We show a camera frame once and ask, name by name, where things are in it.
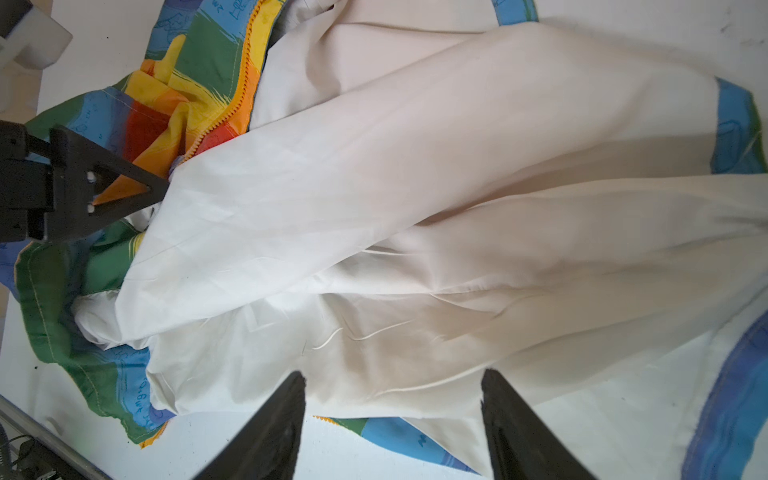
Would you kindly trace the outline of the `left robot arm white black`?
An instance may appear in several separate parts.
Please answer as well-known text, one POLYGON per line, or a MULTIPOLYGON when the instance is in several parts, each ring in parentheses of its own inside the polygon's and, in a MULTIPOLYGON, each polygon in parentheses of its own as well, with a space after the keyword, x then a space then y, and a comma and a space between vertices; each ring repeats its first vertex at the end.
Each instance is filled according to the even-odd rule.
MULTIPOLYGON (((1 63, 55 63, 71 34, 29 1, 1 4, 1 63)), ((55 125, 41 139, 1 124, 1 239, 65 242, 160 202, 169 183, 55 125)))

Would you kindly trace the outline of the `rainbow coloured jacket white lining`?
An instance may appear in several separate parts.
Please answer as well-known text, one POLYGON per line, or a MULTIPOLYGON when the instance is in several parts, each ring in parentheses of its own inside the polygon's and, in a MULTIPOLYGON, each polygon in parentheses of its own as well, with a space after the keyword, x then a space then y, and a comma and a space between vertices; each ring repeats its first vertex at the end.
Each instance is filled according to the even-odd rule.
POLYGON ((166 1, 141 66, 33 118, 170 183, 1 247, 37 358, 152 444, 311 415, 488 475, 483 373, 601 479, 767 475, 750 91, 531 1, 166 1))

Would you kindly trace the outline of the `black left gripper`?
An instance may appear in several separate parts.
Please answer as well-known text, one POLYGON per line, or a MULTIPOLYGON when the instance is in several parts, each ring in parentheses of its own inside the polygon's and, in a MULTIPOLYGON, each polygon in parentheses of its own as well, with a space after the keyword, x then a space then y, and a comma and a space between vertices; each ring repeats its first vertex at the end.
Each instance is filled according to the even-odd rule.
POLYGON ((163 200, 169 181, 62 126, 49 141, 1 123, 1 240, 58 242, 87 237, 163 200), (118 179, 136 193, 98 204, 118 179))

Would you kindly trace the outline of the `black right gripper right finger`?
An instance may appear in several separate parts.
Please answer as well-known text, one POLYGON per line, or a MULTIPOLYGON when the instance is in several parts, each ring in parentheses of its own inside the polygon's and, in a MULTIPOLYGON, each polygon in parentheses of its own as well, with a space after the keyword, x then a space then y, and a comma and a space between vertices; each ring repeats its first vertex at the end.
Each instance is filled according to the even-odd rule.
POLYGON ((486 370, 481 388, 495 479, 595 480, 500 372, 486 370))

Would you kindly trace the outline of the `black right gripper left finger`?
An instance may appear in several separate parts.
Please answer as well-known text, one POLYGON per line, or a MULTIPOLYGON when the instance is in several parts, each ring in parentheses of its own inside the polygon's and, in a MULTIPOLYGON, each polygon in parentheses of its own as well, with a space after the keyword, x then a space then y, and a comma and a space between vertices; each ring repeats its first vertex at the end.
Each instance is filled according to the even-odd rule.
POLYGON ((281 480, 294 477, 306 408, 306 380, 287 376, 249 422, 196 476, 281 480))

